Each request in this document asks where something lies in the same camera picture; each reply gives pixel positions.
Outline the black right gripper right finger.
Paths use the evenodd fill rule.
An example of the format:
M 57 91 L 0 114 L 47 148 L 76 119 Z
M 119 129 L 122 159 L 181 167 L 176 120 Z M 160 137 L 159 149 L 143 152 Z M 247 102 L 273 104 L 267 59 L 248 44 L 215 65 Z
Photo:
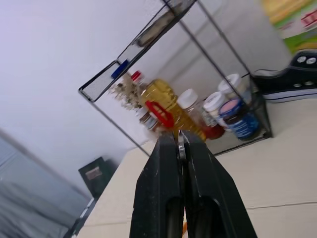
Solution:
M 237 186 L 202 139 L 182 133 L 186 151 L 185 210 L 191 238 L 255 238 Z

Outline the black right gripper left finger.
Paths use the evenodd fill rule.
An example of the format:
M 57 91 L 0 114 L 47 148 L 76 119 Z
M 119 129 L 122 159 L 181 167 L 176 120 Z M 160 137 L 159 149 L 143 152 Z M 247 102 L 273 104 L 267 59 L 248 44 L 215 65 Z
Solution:
M 156 142 L 137 179 L 131 238 L 182 237 L 184 201 L 177 150 L 172 137 Z

